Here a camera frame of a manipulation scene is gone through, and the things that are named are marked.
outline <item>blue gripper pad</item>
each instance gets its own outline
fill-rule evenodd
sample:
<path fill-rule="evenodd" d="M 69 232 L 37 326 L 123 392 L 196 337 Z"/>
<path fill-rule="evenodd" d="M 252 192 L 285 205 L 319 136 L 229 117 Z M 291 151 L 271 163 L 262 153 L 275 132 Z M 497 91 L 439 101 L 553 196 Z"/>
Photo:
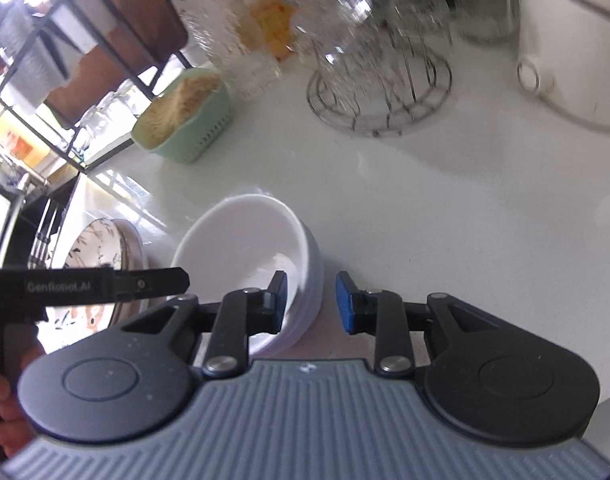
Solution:
<path fill-rule="evenodd" d="M 336 274 L 336 304 L 341 315 L 342 327 L 348 334 L 354 334 L 354 311 L 352 310 L 352 297 L 340 278 Z"/>
<path fill-rule="evenodd" d="M 610 463 L 576 438 L 537 449 L 471 440 L 411 382 L 346 360 L 255 361 L 206 383 L 152 434 L 89 447 L 38 437 L 3 469 L 17 480 L 604 480 Z"/>

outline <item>ceramic plate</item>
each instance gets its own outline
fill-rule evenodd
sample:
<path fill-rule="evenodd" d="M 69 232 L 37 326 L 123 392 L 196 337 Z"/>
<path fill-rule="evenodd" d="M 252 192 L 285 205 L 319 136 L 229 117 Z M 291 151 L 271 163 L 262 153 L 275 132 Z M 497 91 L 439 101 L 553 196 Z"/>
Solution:
<path fill-rule="evenodd" d="M 99 218 L 89 224 L 73 243 L 63 267 L 112 266 L 126 263 L 125 243 L 112 220 Z M 49 321 L 38 324 L 38 339 L 47 352 L 71 345 L 110 324 L 115 304 L 47 308 Z"/>

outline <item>kitchen counter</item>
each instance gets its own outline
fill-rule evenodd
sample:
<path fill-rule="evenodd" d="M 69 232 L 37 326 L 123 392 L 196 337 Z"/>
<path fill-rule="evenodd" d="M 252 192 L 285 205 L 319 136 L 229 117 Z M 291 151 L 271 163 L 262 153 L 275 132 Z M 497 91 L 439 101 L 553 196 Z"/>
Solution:
<path fill-rule="evenodd" d="M 226 196 L 265 192 L 311 229 L 325 259 L 323 309 L 286 356 L 368 357 L 342 332 L 334 277 L 408 301 L 439 290 L 544 336 L 595 368 L 610 397 L 610 134 L 525 97 L 509 50 L 457 41 L 452 95 L 402 137 L 351 137 L 319 121 L 295 62 L 195 164 L 137 146 L 72 197 L 54 264 L 91 219 L 136 224 L 166 266 L 185 231 Z"/>

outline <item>wire dish rack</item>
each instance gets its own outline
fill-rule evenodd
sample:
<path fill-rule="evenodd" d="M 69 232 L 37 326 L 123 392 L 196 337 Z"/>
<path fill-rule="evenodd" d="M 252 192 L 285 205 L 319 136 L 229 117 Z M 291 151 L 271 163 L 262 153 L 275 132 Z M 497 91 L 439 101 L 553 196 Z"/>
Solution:
<path fill-rule="evenodd" d="M 390 42 L 394 56 L 390 69 L 395 82 L 379 77 L 377 92 L 340 95 L 315 72 L 307 85 L 309 107 L 320 120 L 339 130 L 379 136 L 400 136 L 435 113 L 451 91 L 447 60 L 429 48 L 422 37 L 404 38 L 387 28 L 381 40 Z"/>
<path fill-rule="evenodd" d="M 107 54 L 107 56 L 122 70 L 125 78 L 133 81 L 134 86 L 138 90 L 140 90 L 149 100 L 152 100 L 154 98 L 153 89 L 158 83 L 160 76 L 163 73 L 163 70 L 173 57 L 175 57 L 184 68 L 191 67 L 191 64 L 187 61 L 187 59 L 182 55 L 181 52 L 174 52 L 164 62 L 159 62 L 158 60 L 156 60 L 156 56 L 153 54 L 152 50 L 144 43 L 142 38 L 136 33 L 136 31 L 125 19 L 120 10 L 118 10 L 118 8 L 112 3 L 112 1 L 100 1 L 102 2 L 106 10 L 114 17 L 118 26 L 123 28 L 123 30 L 127 32 L 134 46 L 139 48 L 144 53 L 144 56 L 146 56 L 147 59 L 150 61 L 150 66 L 155 67 L 156 71 L 148 84 L 146 84 L 139 77 L 139 74 L 136 74 L 130 68 L 127 61 L 120 56 L 120 54 L 114 49 L 114 47 L 112 47 L 112 45 L 107 41 L 104 35 L 94 25 L 92 20 L 89 19 L 85 11 L 80 7 L 76 0 L 57 0 L 53 3 L 48 12 L 35 24 L 34 29 L 27 36 L 22 47 L 18 50 L 18 52 L 16 52 L 12 60 L 13 62 L 10 63 L 7 67 L 5 75 L 0 77 L 0 104 L 3 107 L 2 111 L 0 112 L 0 116 L 3 113 L 11 114 L 25 128 L 31 131 L 31 133 L 34 134 L 35 137 L 44 142 L 53 153 L 56 153 L 59 158 L 64 160 L 66 163 L 72 165 L 76 170 L 81 173 L 88 173 L 89 171 L 98 167 L 100 164 L 108 160 L 111 156 L 132 145 L 133 141 L 130 137 L 127 136 L 119 143 L 113 142 L 109 146 L 106 146 L 106 148 L 101 150 L 101 153 L 95 156 L 92 161 L 88 161 L 85 160 L 84 156 L 81 156 L 79 153 L 73 150 L 76 139 L 78 138 L 78 135 L 82 129 L 80 123 L 64 124 L 62 128 L 55 128 L 50 123 L 50 121 L 48 121 L 45 117 L 41 116 L 40 111 L 38 111 L 35 114 L 36 118 L 40 121 L 42 126 L 45 126 L 46 130 L 44 131 L 48 131 L 51 134 L 49 136 L 46 136 L 40 131 L 38 131 L 37 128 L 30 123 L 30 121 L 28 120 L 28 116 L 23 113 L 22 110 L 20 110 L 17 106 L 13 104 L 5 102 L 2 98 L 3 89 L 5 89 L 5 86 L 9 83 L 12 76 L 14 76 L 14 74 L 18 70 L 18 67 L 20 66 L 22 60 L 31 52 L 32 47 L 38 40 L 41 31 L 46 27 L 50 26 L 50 23 L 52 21 L 51 19 L 59 8 L 64 6 L 69 9 L 69 11 L 83 25 L 89 35 L 94 38 L 94 41 L 100 46 L 100 48 L 104 50 L 105 54 Z M 3 7 L 0 12 L 0 21 L 4 18 L 5 13 L 9 12 L 9 9 L 12 8 L 12 5 L 13 2 Z M 58 110 L 52 109 L 51 111 L 55 116 L 62 117 L 62 114 L 59 115 Z M 9 152 L 7 152 L 5 148 L 0 146 L 0 161 L 9 164 L 9 158 L 15 159 L 15 157 Z M 23 171 L 28 171 L 28 168 L 22 163 L 22 161 L 15 160 L 15 164 L 13 164 L 13 166 L 15 166 L 16 169 L 21 173 Z"/>

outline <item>metal shelf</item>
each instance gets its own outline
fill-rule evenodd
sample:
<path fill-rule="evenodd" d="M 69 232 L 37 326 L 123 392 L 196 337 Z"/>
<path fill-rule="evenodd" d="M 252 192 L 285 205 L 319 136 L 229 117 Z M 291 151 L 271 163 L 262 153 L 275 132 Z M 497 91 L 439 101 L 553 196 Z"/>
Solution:
<path fill-rule="evenodd" d="M 171 59 L 171 56 L 165 62 L 157 62 L 156 57 L 154 56 L 152 51 L 143 42 L 143 40 L 140 38 L 140 36 L 137 34 L 137 32 L 133 29 L 133 27 L 131 27 L 129 22 L 125 19 L 125 17 L 120 12 L 120 10 L 118 10 L 117 7 L 114 6 L 112 1 L 111 0 L 101 0 L 101 1 L 102 1 L 103 5 L 106 7 L 106 10 L 114 17 L 114 19 L 118 23 L 118 26 L 122 27 L 122 29 L 127 32 L 127 34 L 129 35 L 129 37 L 133 41 L 133 43 L 136 44 L 139 47 L 139 49 L 144 53 L 144 56 L 146 56 L 146 58 L 151 63 L 150 66 L 156 68 L 156 72 L 152 78 L 152 81 L 149 84 L 146 84 L 143 80 L 141 80 L 141 78 L 136 73 L 134 73 L 130 69 L 128 63 L 111 46 L 111 44 L 108 43 L 108 41 L 105 39 L 105 37 L 98 31 L 96 26 L 91 22 L 91 20 L 87 17 L 87 15 L 83 11 L 83 9 L 81 9 L 81 7 L 76 3 L 75 0 L 57 0 L 51 6 L 50 10 L 48 10 L 48 12 L 45 14 L 45 16 L 40 19 L 40 23 L 38 23 L 35 26 L 34 30 L 32 30 L 31 33 L 29 34 L 29 36 L 26 38 L 24 45 L 19 49 L 18 54 L 14 57 L 13 63 L 11 63 L 8 66 L 7 72 L 5 73 L 5 75 L 2 77 L 2 80 L 0 81 L 0 104 L 3 107 L 4 113 L 12 114 L 13 117 L 15 117 L 16 120 L 20 121 L 20 123 L 25 128 L 27 128 L 29 131 L 31 131 L 31 133 L 34 134 L 34 136 L 36 136 L 38 139 L 40 139 L 42 142 L 44 142 L 53 153 L 56 153 L 61 159 L 66 161 L 67 164 L 72 165 L 72 167 L 74 167 L 80 173 L 88 173 L 88 172 L 92 171 L 94 168 L 98 167 L 100 164 L 107 161 L 109 158 L 114 156 L 116 153 L 120 152 L 121 150 L 125 149 L 128 146 L 131 146 L 133 141 L 131 140 L 131 138 L 127 138 L 123 142 L 120 142 L 117 146 L 114 146 L 111 149 L 109 149 L 107 152 L 103 152 L 104 148 L 102 148 L 101 152 L 100 152 L 101 154 L 99 156 L 94 156 L 91 161 L 87 162 L 84 160 L 84 158 L 77 156 L 72 150 L 72 147 L 73 147 L 74 143 L 76 142 L 76 139 L 78 138 L 78 134 L 81 129 L 80 122 L 78 124 L 67 124 L 66 122 L 64 123 L 62 121 L 62 118 L 64 117 L 64 115 L 59 113 L 59 111 L 57 109 L 54 109 L 54 107 L 50 107 L 52 113 L 56 117 L 58 117 L 59 123 L 63 125 L 62 130 L 58 131 L 51 124 L 49 124 L 49 121 L 47 121 L 39 113 L 36 113 L 35 115 L 43 123 L 45 123 L 46 126 L 48 126 L 48 128 L 54 133 L 54 137 L 58 138 L 57 142 L 53 142 L 53 140 L 55 140 L 55 139 L 53 139 L 53 140 L 48 139 L 45 135 L 43 135 L 36 128 L 34 128 L 31 124 L 29 124 L 28 121 L 24 117 L 22 117 L 22 115 L 19 114 L 18 111 L 16 111 L 14 109 L 13 105 L 6 103 L 2 99 L 2 91 L 5 88 L 5 86 L 9 83 L 10 79 L 13 77 L 13 75 L 16 73 L 16 71 L 18 70 L 18 67 L 20 66 L 23 58 L 32 49 L 32 46 L 34 46 L 35 41 L 37 40 L 38 35 L 41 32 L 41 30 L 43 30 L 44 27 L 46 27 L 48 25 L 48 23 L 51 21 L 52 16 L 54 15 L 54 13 L 61 6 L 65 6 L 76 17 L 76 19 L 83 25 L 83 27 L 86 29 L 86 31 L 89 33 L 89 35 L 92 38 L 94 38 L 94 41 L 96 41 L 98 46 L 100 46 L 100 48 L 103 49 L 105 54 L 107 54 L 107 56 L 122 70 L 122 72 L 125 75 L 125 79 L 130 79 L 131 81 L 133 81 L 136 88 L 138 88 L 148 99 L 152 100 L 154 98 L 154 87 L 155 87 L 156 83 L 158 82 L 158 80 L 160 79 L 160 76 L 162 75 L 163 70 L 168 65 L 169 60 Z M 4 19 L 6 12 L 10 9 L 10 6 L 13 5 L 14 3 L 17 4 L 18 0 L 15 0 L 14 2 L 7 4 L 7 6 L 2 9 L 2 12 L 0 12 L 0 24 L 2 23 L 2 20 Z M 181 52 L 175 52 L 172 55 L 176 56 L 176 58 L 185 68 L 191 67 L 191 64 L 187 61 L 187 59 L 184 57 L 184 55 Z M 71 138 L 69 140 L 68 140 L 68 136 L 64 135 L 64 133 L 63 133 L 64 131 L 67 131 L 67 130 L 71 130 L 73 132 L 73 134 L 71 135 Z"/>

